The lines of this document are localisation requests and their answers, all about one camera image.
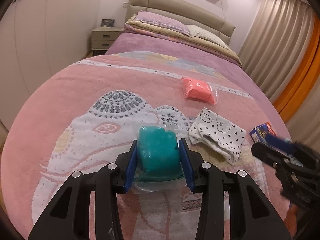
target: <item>wardrobe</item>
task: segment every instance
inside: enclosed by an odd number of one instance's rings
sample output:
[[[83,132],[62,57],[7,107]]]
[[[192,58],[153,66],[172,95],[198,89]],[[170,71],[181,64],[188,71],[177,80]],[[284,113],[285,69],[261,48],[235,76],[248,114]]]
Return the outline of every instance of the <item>wardrobe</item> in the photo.
[[[100,0],[14,0],[0,21],[0,121],[10,130],[45,81],[90,51]]]

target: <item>folded white cloth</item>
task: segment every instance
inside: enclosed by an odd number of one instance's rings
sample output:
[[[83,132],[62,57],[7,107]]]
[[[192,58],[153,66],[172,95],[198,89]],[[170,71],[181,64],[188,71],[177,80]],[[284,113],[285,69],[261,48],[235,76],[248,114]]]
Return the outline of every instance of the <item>folded white cloth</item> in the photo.
[[[203,142],[232,165],[239,158],[246,134],[246,130],[207,108],[202,109],[189,130],[192,144]]]

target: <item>nightstand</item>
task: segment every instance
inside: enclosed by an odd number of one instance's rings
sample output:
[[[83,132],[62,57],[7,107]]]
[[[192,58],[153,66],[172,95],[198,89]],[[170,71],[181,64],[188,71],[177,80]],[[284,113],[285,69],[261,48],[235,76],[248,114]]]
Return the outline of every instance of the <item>nightstand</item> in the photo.
[[[107,51],[120,36],[121,27],[98,27],[92,31],[91,49],[93,56],[98,50]]]

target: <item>headboard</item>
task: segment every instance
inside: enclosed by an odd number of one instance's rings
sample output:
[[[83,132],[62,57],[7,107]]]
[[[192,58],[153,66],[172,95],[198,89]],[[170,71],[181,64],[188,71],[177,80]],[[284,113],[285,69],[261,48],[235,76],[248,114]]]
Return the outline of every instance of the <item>headboard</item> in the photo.
[[[219,16],[183,0],[129,0],[125,21],[141,10],[199,26],[214,33],[228,45],[236,28]]]

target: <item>orange curtain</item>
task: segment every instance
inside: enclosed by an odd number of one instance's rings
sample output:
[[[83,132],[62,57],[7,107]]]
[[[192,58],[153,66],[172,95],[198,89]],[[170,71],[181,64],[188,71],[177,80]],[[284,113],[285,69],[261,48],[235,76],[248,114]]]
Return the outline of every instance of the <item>orange curtain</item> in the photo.
[[[306,54],[293,78],[273,104],[284,122],[298,110],[319,77],[319,42],[320,20],[315,15],[314,30]]]

